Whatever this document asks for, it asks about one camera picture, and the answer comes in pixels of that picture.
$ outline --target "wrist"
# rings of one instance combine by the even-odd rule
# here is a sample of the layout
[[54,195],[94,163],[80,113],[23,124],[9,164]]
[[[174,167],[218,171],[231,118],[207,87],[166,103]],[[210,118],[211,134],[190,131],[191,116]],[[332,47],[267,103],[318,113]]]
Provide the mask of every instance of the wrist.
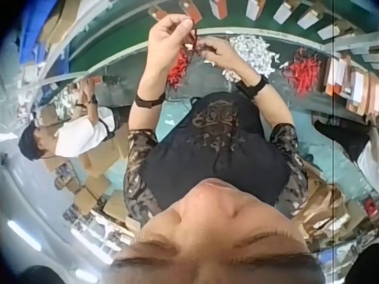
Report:
[[256,86],[261,81],[261,75],[244,61],[236,64],[234,72],[243,80],[246,86]]
[[166,89],[166,72],[146,69],[138,87],[138,96],[146,101],[158,99]]

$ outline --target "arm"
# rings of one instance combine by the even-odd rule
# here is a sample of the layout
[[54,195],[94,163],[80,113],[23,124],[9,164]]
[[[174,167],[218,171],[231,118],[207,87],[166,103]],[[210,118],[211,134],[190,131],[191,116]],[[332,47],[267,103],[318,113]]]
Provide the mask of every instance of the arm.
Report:
[[133,219],[145,225],[149,220],[149,213],[154,216],[161,210],[152,192],[142,181],[139,171],[158,141],[152,130],[130,130],[128,140],[129,156],[124,176],[124,201]]
[[[155,101],[165,91],[167,76],[176,63],[184,39],[194,23],[187,15],[172,14],[157,22],[149,33],[146,68],[138,88],[144,101]],[[142,108],[134,102],[129,116],[129,129],[155,130],[161,105]]]
[[292,124],[277,124],[270,135],[270,142],[279,150],[291,169],[288,183],[280,194],[276,209],[291,218],[307,201],[308,174],[298,150],[297,133]]
[[[79,91],[79,96],[78,96],[78,104],[86,105],[86,95],[82,90]],[[79,117],[82,116],[83,112],[83,107],[82,106],[76,106],[73,110],[73,114],[71,116],[71,121],[77,120]]]
[[[255,86],[259,83],[261,76],[242,60],[226,40],[210,37],[199,41],[198,45],[203,57],[237,73],[246,86]],[[272,128],[279,123],[293,124],[290,110],[272,86],[266,85],[255,96],[254,101]]]
[[95,84],[91,78],[86,78],[81,82],[81,88],[87,98],[87,114],[88,119],[92,125],[99,121],[99,113],[97,111],[98,105],[91,102],[92,96],[95,94]]
[[[163,72],[145,70],[138,87],[138,96],[144,101],[154,101],[158,99],[166,88],[167,75]],[[140,108],[134,102],[129,115],[129,129],[151,129],[155,130],[162,105],[152,108]]]
[[[255,86],[261,79],[261,76],[245,62],[238,62],[235,66],[235,72],[242,78],[246,86]],[[279,123],[294,124],[288,106],[271,85],[264,86],[255,96],[254,102],[272,128]]]
[[95,125],[99,121],[99,113],[97,111],[97,104],[89,103],[87,105],[88,119],[92,125]]

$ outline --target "fluorescent light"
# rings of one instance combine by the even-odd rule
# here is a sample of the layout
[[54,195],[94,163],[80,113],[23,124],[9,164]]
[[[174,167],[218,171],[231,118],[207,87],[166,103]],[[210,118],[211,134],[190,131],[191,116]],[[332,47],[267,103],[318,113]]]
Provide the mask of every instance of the fluorescent light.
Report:
[[28,235],[19,225],[14,221],[8,221],[8,226],[18,234],[24,241],[26,241],[32,248],[41,251],[41,245],[32,237]]
[[83,237],[83,235],[79,231],[71,229],[71,234],[73,234],[75,238],[77,238],[88,250],[90,250],[94,255],[96,255],[102,262],[104,262],[105,264],[112,264],[113,258],[104,253],[99,247],[90,243],[85,237]]
[[93,275],[92,273],[89,273],[87,271],[84,271],[82,269],[77,269],[75,271],[75,275],[77,278],[82,279],[88,283],[96,284],[98,282],[98,278]]

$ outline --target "black wristband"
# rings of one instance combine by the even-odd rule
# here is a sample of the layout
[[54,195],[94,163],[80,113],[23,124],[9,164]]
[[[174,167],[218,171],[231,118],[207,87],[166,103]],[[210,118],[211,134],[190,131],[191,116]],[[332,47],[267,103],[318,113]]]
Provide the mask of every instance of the black wristband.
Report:
[[249,99],[253,99],[255,96],[257,96],[258,92],[262,90],[264,86],[266,86],[267,84],[268,84],[268,79],[264,75],[261,75],[261,80],[256,86],[247,87],[245,83],[243,83],[241,80],[238,83],[236,83],[236,87],[241,93],[246,95]]
[[162,105],[165,99],[166,99],[166,93],[163,92],[163,94],[161,94],[160,97],[154,101],[145,101],[144,99],[140,98],[138,94],[134,101],[136,102],[136,105],[140,108],[152,108],[152,107],[155,107],[156,105]]
[[93,95],[91,96],[91,99],[89,100],[88,103],[89,103],[89,104],[97,105],[97,99],[96,99],[95,94],[93,94]]

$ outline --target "red cable bundle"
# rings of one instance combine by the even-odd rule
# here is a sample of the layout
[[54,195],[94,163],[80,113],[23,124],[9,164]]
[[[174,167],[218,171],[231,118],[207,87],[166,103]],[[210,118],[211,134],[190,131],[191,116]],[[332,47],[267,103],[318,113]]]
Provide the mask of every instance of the red cable bundle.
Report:
[[317,56],[306,57],[304,48],[296,51],[294,61],[283,72],[283,76],[288,79],[288,83],[296,90],[300,96],[313,90],[317,84],[320,71],[320,62]]
[[186,53],[185,46],[183,46],[180,49],[179,56],[176,60],[176,64],[174,68],[171,69],[170,73],[167,77],[167,84],[169,88],[177,89],[179,86],[181,86],[181,80],[184,78],[187,67],[190,65],[192,57],[194,53],[196,52],[196,44],[197,44],[197,30],[195,30],[195,34],[189,34],[189,38],[192,41],[191,44],[193,46],[192,52],[188,55]]

